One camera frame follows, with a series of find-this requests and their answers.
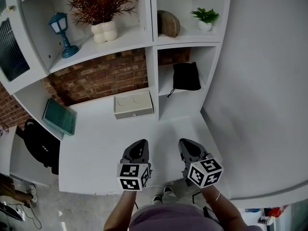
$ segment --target white vase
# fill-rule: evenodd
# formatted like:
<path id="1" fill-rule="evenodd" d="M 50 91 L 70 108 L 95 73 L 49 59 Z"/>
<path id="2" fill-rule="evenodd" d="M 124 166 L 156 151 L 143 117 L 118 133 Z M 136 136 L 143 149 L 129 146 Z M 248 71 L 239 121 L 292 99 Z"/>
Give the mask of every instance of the white vase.
<path id="1" fill-rule="evenodd" d="M 114 21 L 100 23 L 91 26 L 94 41 L 98 44 L 115 40 L 117 37 L 116 23 Z"/>
<path id="2" fill-rule="evenodd" d="M 205 31 L 205 32 L 208 32 L 212 29 L 212 23 L 209 22 L 209 23 L 205 23 L 203 21 L 198 21 L 198 27 L 201 31 Z"/>

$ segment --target green notebook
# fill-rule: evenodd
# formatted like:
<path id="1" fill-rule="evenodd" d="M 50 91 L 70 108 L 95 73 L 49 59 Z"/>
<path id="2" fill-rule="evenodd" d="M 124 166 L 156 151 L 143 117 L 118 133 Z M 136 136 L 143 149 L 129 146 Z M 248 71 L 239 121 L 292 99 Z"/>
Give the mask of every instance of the green notebook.
<path id="1" fill-rule="evenodd" d="M 42 120 L 69 136 L 75 133 L 76 115 L 65 109 L 53 98 L 47 101 Z"/>

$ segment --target red-brown foliage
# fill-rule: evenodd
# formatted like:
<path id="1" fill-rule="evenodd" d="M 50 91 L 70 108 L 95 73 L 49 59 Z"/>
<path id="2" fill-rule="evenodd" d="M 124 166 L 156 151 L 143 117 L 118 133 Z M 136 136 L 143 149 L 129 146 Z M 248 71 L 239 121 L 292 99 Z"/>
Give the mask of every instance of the red-brown foliage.
<path id="1" fill-rule="evenodd" d="M 74 9 L 75 23 L 97 25 L 109 22 L 116 14 L 134 12 L 135 6 L 126 7 L 124 4 L 133 0 L 69 0 L 70 9 Z"/>

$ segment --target black bag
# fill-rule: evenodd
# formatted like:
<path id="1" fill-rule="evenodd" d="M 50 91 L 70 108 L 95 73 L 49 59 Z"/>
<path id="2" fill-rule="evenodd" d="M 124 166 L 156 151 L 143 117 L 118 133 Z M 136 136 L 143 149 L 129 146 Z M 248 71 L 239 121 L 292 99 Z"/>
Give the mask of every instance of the black bag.
<path id="1" fill-rule="evenodd" d="M 167 96 L 169 97 L 174 89 L 181 90 L 200 90 L 199 74 L 196 62 L 173 64 L 173 90 Z"/>
<path id="2" fill-rule="evenodd" d="M 60 141 L 33 119 L 26 121 L 23 138 L 31 155 L 58 175 Z"/>

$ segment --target green succulent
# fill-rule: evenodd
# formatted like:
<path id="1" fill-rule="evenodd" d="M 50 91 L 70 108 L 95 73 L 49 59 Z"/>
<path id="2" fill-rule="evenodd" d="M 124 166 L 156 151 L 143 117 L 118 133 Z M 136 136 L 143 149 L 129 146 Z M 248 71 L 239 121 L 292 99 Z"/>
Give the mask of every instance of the green succulent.
<path id="1" fill-rule="evenodd" d="M 219 14 L 215 13 L 213 9 L 206 12 L 205 9 L 198 8 L 197 11 L 191 11 L 191 13 L 195 15 L 194 17 L 199 18 L 200 21 L 205 23 L 213 22 L 219 16 Z"/>

